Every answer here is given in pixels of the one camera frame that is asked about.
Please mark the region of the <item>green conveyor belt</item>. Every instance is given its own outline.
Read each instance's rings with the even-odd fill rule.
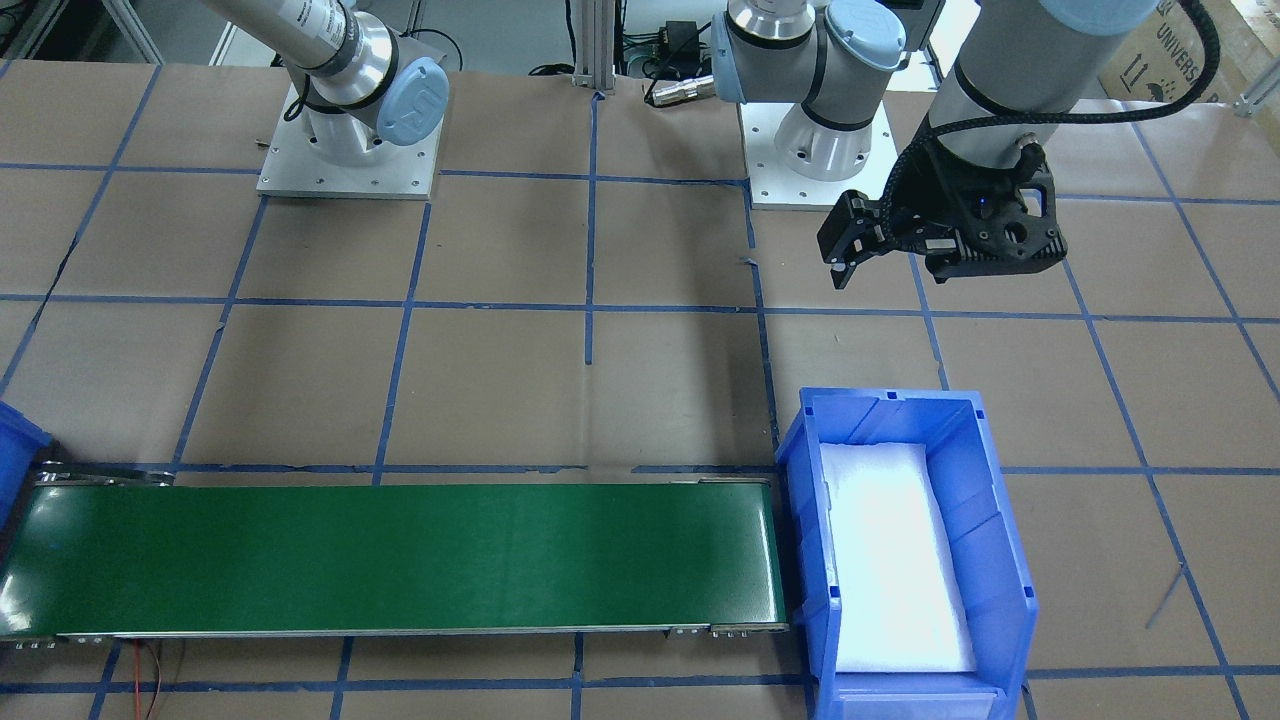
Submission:
[[[760,483],[41,487],[0,637],[786,621]]]

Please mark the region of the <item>blue bin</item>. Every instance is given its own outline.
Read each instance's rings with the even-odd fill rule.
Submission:
[[[841,588],[819,443],[919,443],[946,525],[977,660],[974,673],[836,673]],[[975,392],[804,388],[778,450],[800,543],[795,623],[818,680],[817,720],[1006,720],[1021,700],[1039,603]]]
[[[20,413],[0,402],[0,528],[9,521],[36,451],[51,439]]]

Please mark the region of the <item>grey floor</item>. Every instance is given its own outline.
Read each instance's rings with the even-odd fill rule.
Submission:
[[[69,452],[663,482],[767,469],[801,386],[973,388],[1042,600],[1024,715],[1280,717],[1280,160],[1228,110],[1062,128],[1068,265],[891,255],[835,292],[820,215],[745,206],[730,105],[456,74],[428,211],[257,197],[279,70],[3,68],[0,393]],[[900,138],[928,102],[891,95]],[[166,643],[160,717],[805,716],[794,634],[576,641]],[[6,648],[0,715],[128,717],[132,678],[129,646]]]

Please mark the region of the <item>cardboard box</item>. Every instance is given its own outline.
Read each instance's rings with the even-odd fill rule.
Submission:
[[[1222,63],[1201,102],[1231,104],[1280,51],[1280,0],[1202,0],[1217,26]],[[1117,100],[1167,102],[1181,97],[1204,67],[1204,46],[1176,0],[1161,0],[1134,29],[1098,82]],[[1280,99],[1254,115],[1280,155]]]

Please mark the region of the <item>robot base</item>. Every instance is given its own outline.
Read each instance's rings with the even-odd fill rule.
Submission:
[[[297,95],[289,91],[284,106],[292,105],[294,97]],[[316,152],[301,118],[284,122],[282,117],[257,178],[257,191],[276,197],[429,201],[442,127],[443,123],[416,145],[379,145],[367,165],[339,165]]]
[[[876,119],[872,120],[874,140],[861,172],[835,182],[815,181],[796,173],[782,161],[773,146],[773,136],[791,109],[790,102],[748,102],[739,109],[742,118],[742,149],[751,178],[751,206],[759,210],[827,213],[840,199],[840,193],[851,187],[870,197],[879,197],[897,160],[897,149],[883,105],[876,110]]]

